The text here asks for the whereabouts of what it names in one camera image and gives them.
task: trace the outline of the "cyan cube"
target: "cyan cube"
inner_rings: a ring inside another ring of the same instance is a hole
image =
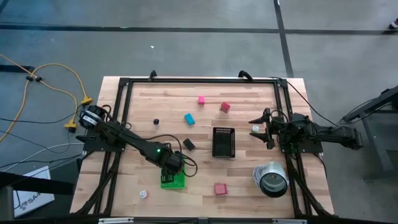
[[[187,123],[188,123],[189,125],[195,124],[195,120],[193,119],[193,117],[192,117],[191,114],[186,114],[186,115],[185,115],[185,120],[187,121]]]

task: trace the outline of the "gray floor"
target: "gray floor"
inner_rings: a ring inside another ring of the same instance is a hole
[[[383,30],[398,16],[398,1],[394,0],[281,0],[280,5],[287,29]],[[0,15],[0,23],[278,28],[271,0],[10,0]],[[398,35],[287,36],[294,77],[305,79],[311,104],[332,121],[398,84],[397,41]],[[254,77],[286,77],[279,34],[0,30],[0,53],[24,65],[71,66],[81,75],[95,101],[105,75],[148,75],[154,69],[159,75],[230,77],[246,70]],[[46,68],[40,75],[81,98],[77,81],[64,69]],[[15,116],[24,83],[24,75],[1,74],[1,117]],[[72,112],[68,96],[33,83],[20,119],[54,121]],[[316,115],[314,121],[326,124]],[[1,121],[0,130],[6,130],[8,124]],[[63,123],[18,123],[12,133],[48,147],[68,142],[62,126]],[[39,146],[8,136],[0,143],[0,165],[39,150]],[[398,222],[397,183],[362,181],[364,175],[379,169],[372,149],[352,151],[324,144],[324,150],[337,215]],[[80,152],[81,146],[71,146],[62,156]],[[34,159],[62,156],[44,152]],[[21,164],[10,171],[23,174],[39,166],[42,165]]]

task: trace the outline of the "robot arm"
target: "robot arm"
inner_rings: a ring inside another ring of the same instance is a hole
[[[174,173],[182,170],[182,155],[173,152],[166,144],[149,142],[132,131],[126,129],[119,121],[110,119],[105,121],[107,111],[99,106],[89,106],[79,119],[80,124],[87,130],[98,135],[92,137],[78,137],[81,141],[103,141],[111,146],[129,144],[135,147],[145,159],[160,168],[166,168]]]
[[[305,142],[335,142],[344,147],[360,149],[362,145],[361,135],[354,128],[331,128],[320,126],[302,114],[295,113],[292,120],[286,122],[283,116],[272,117],[272,112],[266,108],[261,118],[249,121],[251,124],[266,123],[265,133],[250,133],[250,135],[267,143],[267,148],[275,146],[273,134],[279,135],[281,144],[299,144]]]

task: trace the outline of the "black mesh basket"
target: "black mesh basket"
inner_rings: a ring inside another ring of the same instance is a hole
[[[234,128],[213,128],[213,157],[235,158]]]

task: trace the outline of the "yellow connector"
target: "yellow connector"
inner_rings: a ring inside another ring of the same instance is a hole
[[[93,99],[91,97],[85,96],[84,99],[81,101],[81,103],[83,105],[87,105],[89,103],[91,103],[93,101]]]
[[[75,124],[74,120],[70,120],[69,123],[64,125],[65,128],[68,128],[68,131],[70,133],[75,133],[76,128],[77,128],[77,124]]]

